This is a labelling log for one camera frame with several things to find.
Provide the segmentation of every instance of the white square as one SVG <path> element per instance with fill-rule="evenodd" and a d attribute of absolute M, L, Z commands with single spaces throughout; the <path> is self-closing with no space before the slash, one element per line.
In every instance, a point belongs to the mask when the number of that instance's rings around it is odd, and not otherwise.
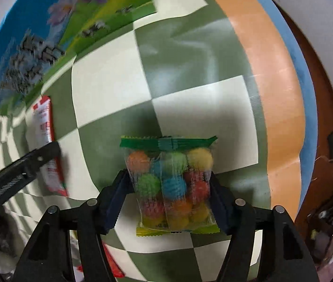
<path fill-rule="evenodd" d="M 24 216 L 25 221 L 27 222 L 29 228 L 31 228 L 32 232 L 34 231 L 34 229 L 37 226 L 37 223 L 33 220 L 33 218 L 28 217 L 28 216 Z"/>
<path fill-rule="evenodd" d="M 194 248 L 202 281 L 216 281 L 230 241 Z"/>
<path fill-rule="evenodd" d="M 20 158 L 19 153 L 16 148 L 15 140 L 14 140 L 14 131 L 11 128 L 10 132 L 7 135 L 7 146 L 8 153 L 10 155 L 11 161 L 14 162 Z"/>
<path fill-rule="evenodd" d="M 34 104 L 38 103 L 41 100 L 41 96 L 37 98 L 33 102 L 33 104 L 28 108 L 28 110 L 25 112 L 25 123 L 27 124 L 27 132 L 25 133 L 25 138 L 28 143 L 29 150 L 32 151 L 34 149 L 39 148 L 38 145 L 38 139 L 36 136 L 36 124 L 37 122 L 35 121 L 35 114 L 33 110 Z"/>
<path fill-rule="evenodd" d="M 153 0 L 157 13 L 134 22 L 134 29 L 152 22 L 187 16 L 207 5 L 205 0 Z"/>
<path fill-rule="evenodd" d="M 55 83 L 58 78 L 60 78 L 68 69 L 72 67 L 74 64 L 76 55 L 72 57 L 68 62 L 66 62 L 57 72 L 55 72 L 48 80 L 47 82 L 42 86 L 41 88 L 41 94 L 44 94 L 47 89 Z"/>
<path fill-rule="evenodd" d="M 88 172 L 78 129 L 59 139 L 58 143 L 62 151 L 62 170 L 69 197 L 77 200 L 96 198 L 99 191 Z"/>
<path fill-rule="evenodd" d="M 255 232 L 254 246 L 250 266 L 254 265 L 259 258 L 262 247 L 263 231 Z M 194 248 L 196 260 L 203 282 L 216 281 L 220 268 L 228 251 L 230 240 L 217 242 Z"/>
<path fill-rule="evenodd" d="M 134 262 L 131 260 L 127 251 L 105 245 L 109 250 L 114 261 L 117 263 L 119 268 L 124 272 L 125 276 L 131 279 L 147 281 L 140 273 Z"/>
<path fill-rule="evenodd" d="M 78 127 L 151 99 L 134 31 L 74 64 L 72 99 Z"/>
<path fill-rule="evenodd" d="M 25 199 L 25 205 L 27 206 L 27 210 L 31 218 L 35 221 L 40 221 L 41 217 L 43 216 L 43 213 L 39 209 L 33 197 L 29 194 L 23 194 L 23 196 Z"/>
<path fill-rule="evenodd" d="M 67 197 L 60 196 L 60 195 L 51 195 L 51 196 L 44 196 L 44 201 L 47 207 L 51 206 L 58 206 L 60 210 L 70 209 L 71 206 L 67 200 Z"/>
<path fill-rule="evenodd" d="M 258 163 L 258 140 L 242 76 L 182 90 L 152 100 L 165 136 L 209 138 L 213 171 L 223 173 Z"/>
<path fill-rule="evenodd" d="M 187 232 L 159 236 L 136 236 L 140 213 L 135 194 L 128 194 L 123 203 L 114 227 L 119 240 L 127 251 L 153 253 L 177 249 L 193 248 L 191 236 Z"/>

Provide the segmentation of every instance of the blue border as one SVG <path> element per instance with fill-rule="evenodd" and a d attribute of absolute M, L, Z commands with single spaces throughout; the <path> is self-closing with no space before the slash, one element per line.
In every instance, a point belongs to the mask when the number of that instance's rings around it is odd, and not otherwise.
<path fill-rule="evenodd" d="M 316 110 L 316 99 L 315 91 L 310 72 L 307 67 L 305 58 L 302 51 L 290 30 L 288 24 L 285 22 L 281 13 L 277 9 L 276 5 L 272 0 L 258 0 L 263 6 L 268 16 L 278 29 L 286 47 L 288 48 L 290 57 L 292 58 L 294 67 L 297 72 L 299 85 L 301 86 L 302 98 L 305 106 L 305 139 L 304 145 L 302 146 L 301 152 L 299 153 L 299 160 L 301 162 L 301 197 L 299 200 L 299 208 L 305 198 L 307 189 L 309 188 L 310 181 L 313 174 L 316 146 L 318 139 L 318 119 Z"/>

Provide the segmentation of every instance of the candy bag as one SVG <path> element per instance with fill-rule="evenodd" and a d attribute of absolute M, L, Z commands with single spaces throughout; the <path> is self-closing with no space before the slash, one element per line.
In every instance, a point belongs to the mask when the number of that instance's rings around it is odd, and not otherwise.
<path fill-rule="evenodd" d="M 43 147 L 47 143 L 54 141 L 50 98 L 44 95 L 33 106 L 33 110 L 38 147 Z M 59 158 L 50 160 L 41 166 L 40 172 L 49 191 L 68 196 L 64 187 L 62 166 Z"/>
<path fill-rule="evenodd" d="M 141 211 L 137 235 L 215 225 L 208 200 L 213 166 L 209 147 L 216 139 L 122 138 L 120 146 Z M 207 228 L 207 233 L 213 232 L 216 228 Z"/>

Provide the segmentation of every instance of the blue ball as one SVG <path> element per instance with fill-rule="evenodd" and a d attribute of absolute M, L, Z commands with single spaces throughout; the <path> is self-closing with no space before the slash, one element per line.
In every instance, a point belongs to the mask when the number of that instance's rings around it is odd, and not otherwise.
<path fill-rule="evenodd" d="M 184 197 L 187 186 L 182 176 L 173 176 L 162 181 L 161 189 L 165 198 L 176 200 Z"/>

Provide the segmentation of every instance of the ball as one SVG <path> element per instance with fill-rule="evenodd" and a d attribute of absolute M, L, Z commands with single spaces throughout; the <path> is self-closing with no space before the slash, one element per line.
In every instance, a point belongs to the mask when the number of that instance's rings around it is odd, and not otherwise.
<path fill-rule="evenodd" d="M 183 173 L 183 178 L 186 181 L 186 184 L 190 185 L 193 182 L 204 180 L 204 172 L 187 171 Z"/>
<path fill-rule="evenodd" d="M 170 211 L 174 215 L 184 216 L 184 215 L 190 214 L 191 209 L 192 209 L 191 201 L 180 199 L 180 200 L 176 200 L 172 203 Z"/>
<path fill-rule="evenodd" d="M 191 184 L 190 196 L 193 204 L 200 203 L 210 195 L 210 185 L 205 181 L 196 181 Z"/>
<path fill-rule="evenodd" d="M 160 192 L 161 180 L 152 174 L 143 174 L 135 182 L 136 192 L 145 198 L 153 198 Z"/>
<path fill-rule="evenodd" d="M 210 210 L 207 205 L 205 203 L 200 203 L 192 209 L 190 221 L 193 223 L 202 223 L 207 219 L 209 214 Z"/>
<path fill-rule="evenodd" d="M 188 167 L 186 155 L 178 151 L 164 153 L 162 157 L 162 173 L 180 175 Z"/>
<path fill-rule="evenodd" d="M 187 215 L 169 215 L 168 218 L 168 226 L 170 231 L 181 231 L 184 230 L 187 225 L 190 223 Z"/>
<path fill-rule="evenodd" d="M 181 176 L 174 176 L 165 179 L 162 182 L 163 196 L 169 200 L 176 200 L 184 197 L 186 191 L 187 185 Z"/>
<path fill-rule="evenodd" d="M 148 173 L 150 164 L 150 158 L 142 150 L 134 151 L 126 160 L 127 168 L 134 174 Z"/>
<path fill-rule="evenodd" d="M 148 216 L 143 216 L 141 218 L 141 223 L 143 224 L 144 227 L 147 228 L 157 228 L 160 224 L 162 224 L 164 221 L 166 221 L 165 215 L 162 215 L 157 218 L 151 218 Z"/>
<path fill-rule="evenodd" d="M 159 200 L 147 200 L 141 207 L 141 213 L 143 216 L 154 219 L 165 216 L 164 203 Z"/>
<path fill-rule="evenodd" d="M 187 154 L 188 163 L 198 171 L 208 171 L 212 169 L 213 158 L 209 149 L 192 149 Z"/>

